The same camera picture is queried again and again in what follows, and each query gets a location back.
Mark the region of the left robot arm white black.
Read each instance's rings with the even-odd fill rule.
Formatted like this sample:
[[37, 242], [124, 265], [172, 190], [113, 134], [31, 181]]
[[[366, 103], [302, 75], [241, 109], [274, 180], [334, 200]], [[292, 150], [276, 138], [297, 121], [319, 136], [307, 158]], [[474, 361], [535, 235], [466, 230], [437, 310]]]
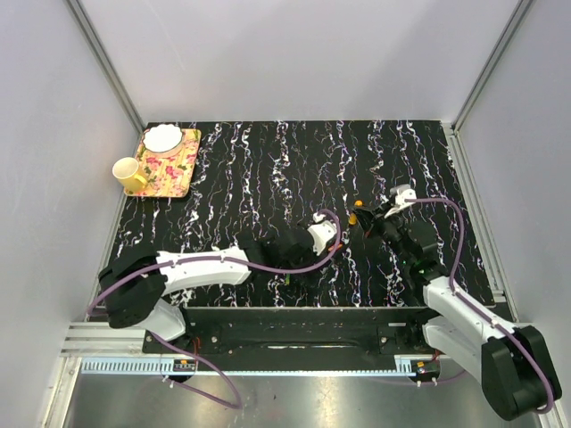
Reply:
[[224, 250], [174, 253], [138, 246], [99, 273], [101, 293], [87, 311], [103, 303], [109, 327], [143, 328], [158, 334], [172, 351], [183, 352], [192, 345], [194, 333], [182, 311], [165, 300], [167, 295], [215, 284], [240, 285], [256, 271], [307, 274], [328, 263], [339, 243], [332, 226], [317, 225]]

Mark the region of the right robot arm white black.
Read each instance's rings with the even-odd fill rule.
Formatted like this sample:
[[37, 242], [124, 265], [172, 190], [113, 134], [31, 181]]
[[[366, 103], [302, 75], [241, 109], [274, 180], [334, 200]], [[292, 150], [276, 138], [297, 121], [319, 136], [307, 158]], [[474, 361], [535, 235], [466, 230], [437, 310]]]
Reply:
[[406, 331], [409, 348], [431, 348], [452, 358], [480, 384], [494, 412], [506, 421], [550, 412], [562, 389], [542, 333], [494, 314], [456, 284], [438, 258], [434, 229], [408, 222], [388, 206], [352, 207], [367, 238], [379, 237], [394, 252], [417, 300], [435, 312]]

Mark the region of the black remote control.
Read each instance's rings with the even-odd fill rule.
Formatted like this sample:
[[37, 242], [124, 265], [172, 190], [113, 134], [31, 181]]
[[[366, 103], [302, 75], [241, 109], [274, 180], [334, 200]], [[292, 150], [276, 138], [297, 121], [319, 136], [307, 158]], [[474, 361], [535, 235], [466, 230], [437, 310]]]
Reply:
[[332, 243], [319, 255], [319, 265], [324, 267], [330, 263], [335, 262], [337, 259], [340, 259], [343, 255], [345, 247], [346, 244], [344, 242], [340, 242], [337, 245]]

